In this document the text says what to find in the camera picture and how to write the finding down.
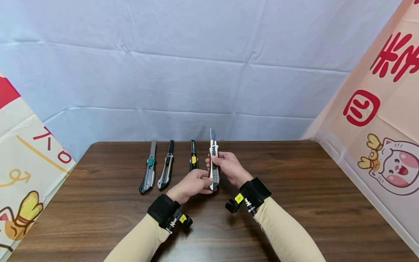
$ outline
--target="wrist strap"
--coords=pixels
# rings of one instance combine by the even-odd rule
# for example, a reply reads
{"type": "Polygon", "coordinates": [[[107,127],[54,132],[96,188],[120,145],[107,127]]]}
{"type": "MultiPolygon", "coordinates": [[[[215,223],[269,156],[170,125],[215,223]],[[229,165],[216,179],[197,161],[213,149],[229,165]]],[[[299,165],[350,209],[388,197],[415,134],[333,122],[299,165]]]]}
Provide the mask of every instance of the wrist strap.
{"type": "Polygon", "coordinates": [[[258,178],[244,183],[240,187],[240,193],[234,198],[229,199],[225,204],[225,208],[231,213],[236,213],[240,206],[245,203],[248,212],[252,215],[256,214],[256,210],[264,203],[265,199],[272,195],[271,191],[258,178]]]}
{"type": "Polygon", "coordinates": [[[167,195],[161,194],[148,208],[147,213],[158,222],[159,227],[172,234],[177,221],[181,222],[181,227],[184,229],[189,228],[193,223],[188,215],[179,210],[180,206],[167,195]]]}

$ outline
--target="hand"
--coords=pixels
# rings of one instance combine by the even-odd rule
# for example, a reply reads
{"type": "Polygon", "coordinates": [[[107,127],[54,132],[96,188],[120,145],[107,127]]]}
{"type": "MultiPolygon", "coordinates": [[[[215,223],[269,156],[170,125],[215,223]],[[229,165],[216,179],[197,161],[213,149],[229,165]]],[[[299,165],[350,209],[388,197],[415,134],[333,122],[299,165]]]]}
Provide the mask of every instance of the hand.
{"type": "Polygon", "coordinates": [[[173,201],[177,201],[182,205],[186,203],[191,196],[198,193],[207,195],[212,194],[213,191],[208,188],[211,183],[212,178],[208,177],[208,171],[194,169],[176,186],[172,187],[166,195],[173,201]]]}
{"type": "MultiPolygon", "coordinates": [[[[237,157],[232,152],[218,152],[218,157],[211,156],[211,159],[214,164],[220,167],[228,181],[237,188],[253,179],[253,176],[240,165],[237,157]]],[[[205,162],[208,170],[210,170],[210,154],[208,154],[205,162]]]]}

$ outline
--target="person's right hand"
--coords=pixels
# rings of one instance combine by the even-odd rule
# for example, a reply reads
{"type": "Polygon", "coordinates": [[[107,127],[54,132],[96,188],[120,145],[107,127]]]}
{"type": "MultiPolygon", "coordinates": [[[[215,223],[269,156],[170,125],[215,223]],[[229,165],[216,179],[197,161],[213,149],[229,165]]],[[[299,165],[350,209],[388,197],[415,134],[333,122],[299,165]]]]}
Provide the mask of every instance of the person's right hand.
{"type": "MultiPolygon", "coordinates": [[[[228,181],[237,188],[253,179],[252,175],[240,165],[237,157],[232,152],[218,152],[218,157],[211,156],[211,160],[220,167],[228,181]]],[[[207,163],[207,169],[210,170],[210,154],[208,154],[205,162],[207,163]]]]}

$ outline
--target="wooden table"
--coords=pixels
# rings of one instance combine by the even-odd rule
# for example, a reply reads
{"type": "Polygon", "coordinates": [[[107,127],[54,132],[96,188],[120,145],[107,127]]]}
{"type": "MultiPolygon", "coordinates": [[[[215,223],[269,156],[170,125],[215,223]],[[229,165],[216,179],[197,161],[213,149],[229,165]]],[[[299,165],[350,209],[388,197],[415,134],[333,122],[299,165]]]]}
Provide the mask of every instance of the wooden table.
{"type": "MultiPolygon", "coordinates": [[[[197,142],[201,168],[208,148],[209,142],[197,142]]],[[[157,143],[157,176],[167,149],[168,142],[157,143]]],[[[234,152],[245,169],[268,185],[328,262],[418,261],[317,143],[220,142],[220,149],[234,152]]],[[[9,262],[103,261],[160,194],[158,178],[149,194],[138,192],[149,152],[150,142],[93,144],[9,262]]],[[[190,143],[176,142],[174,157],[169,188],[189,172],[190,143]]],[[[191,230],[169,237],[153,260],[278,261],[245,208],[234,215],[224,208],[237,192],[222,179],[215,194],[191,198],[182,207],[194,221],[191,230]]]]}

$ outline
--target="cartoon cat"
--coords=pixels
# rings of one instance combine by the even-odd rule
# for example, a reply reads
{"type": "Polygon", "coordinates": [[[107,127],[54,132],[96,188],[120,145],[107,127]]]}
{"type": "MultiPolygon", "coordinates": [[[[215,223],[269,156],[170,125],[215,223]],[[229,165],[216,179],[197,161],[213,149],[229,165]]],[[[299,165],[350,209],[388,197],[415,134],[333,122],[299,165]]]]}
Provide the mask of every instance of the cartoon cat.
{"type": "Polygon", "coordinates": [[[368,157],[361,157],[358,166],[369,169],[370,176],[396,195],[410,195],[419,189],[419,146],[407,141],[367,136],[368,157]]]}
{"type": "Polygon", "coordinates": [[[44,205],[39,203],[38,192],[30,191],[21,202],[16,217],[10,207],[5,207],[0,210],[0,222],[4,223],[4,231],[0,234],[0,240],[3,243],[0,244],[0,247],[12,252],[13,248],[8,245],[10,241],[7,241],[7,239],[13,241],[22,240],[43,209],[44,205]]]}

